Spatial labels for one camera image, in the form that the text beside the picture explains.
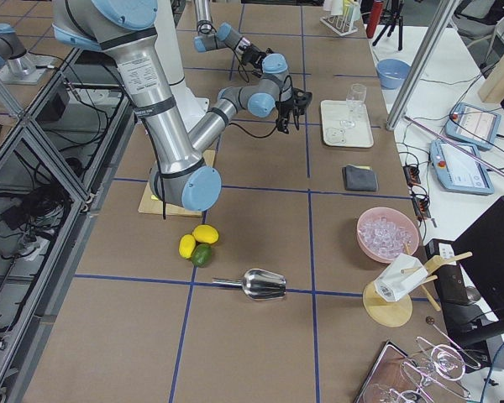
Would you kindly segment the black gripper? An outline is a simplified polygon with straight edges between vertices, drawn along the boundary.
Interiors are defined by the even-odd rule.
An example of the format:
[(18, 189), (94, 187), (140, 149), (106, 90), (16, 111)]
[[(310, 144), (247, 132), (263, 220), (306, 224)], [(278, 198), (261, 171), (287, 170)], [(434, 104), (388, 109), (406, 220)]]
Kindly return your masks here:
[(300, 128), (300, 117), (303, 116), (312, 101), (312, 93), (293, 87), (291, 95), (285, 101), (276, 102), (278, 116), (276, 130), (281, 133), (289, 133), (290, 118), (296, 129)]

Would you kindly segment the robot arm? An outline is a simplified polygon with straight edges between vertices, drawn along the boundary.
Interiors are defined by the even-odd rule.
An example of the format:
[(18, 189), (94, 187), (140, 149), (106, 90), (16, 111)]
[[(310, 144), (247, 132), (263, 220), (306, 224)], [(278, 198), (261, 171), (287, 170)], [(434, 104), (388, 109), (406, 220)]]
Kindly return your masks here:
[(289, 123), (297, 123), (306, 112), (312, 93), (294, 87), (283, 55), (260, 51), (222, 24), (211, 39), (260, 69), (260, 79), (255, 85), (222, 89), (217, 102), (187, 129), (155, 49), (158, 10), (156, 1), (55, 1), (53, 29), (61, 43), (102, 52), (115, 61), (155, 152), (151, 190), (164, 204), (204, 212), (217, 201), (222, 181), (202, 153), (234, 116), (246, 110), (265, 118), (276, 110), (276, 130), (287, 133)]
[(197, 20), (197, 36), (194, 38), (197, 52), (205, 53), (228, 48), (236, 55), (241, 65), (252, 65), (255, 69), (262, 69), (263, 60), (274, 53), (271, 48), (261, 50), (228, 23), (222, 23), (216, 29), (208, 0), (193, 1), (193, 4)]

